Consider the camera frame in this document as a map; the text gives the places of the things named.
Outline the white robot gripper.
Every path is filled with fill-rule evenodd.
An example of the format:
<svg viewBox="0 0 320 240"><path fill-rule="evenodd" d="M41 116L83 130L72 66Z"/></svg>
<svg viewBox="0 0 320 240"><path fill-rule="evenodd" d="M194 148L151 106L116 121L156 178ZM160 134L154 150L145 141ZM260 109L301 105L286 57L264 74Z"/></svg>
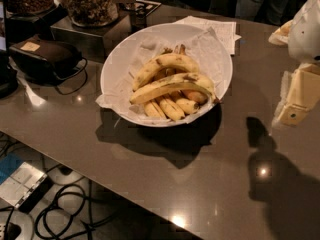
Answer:
<svg viewBox="0 0 320 240"><path fill-rule="evenodd" d="M295 126L320 101L320 67L314 65L320 63L320 0L307 0L294 16L288 52L302 64L283 74L277 121Z"/></svg>

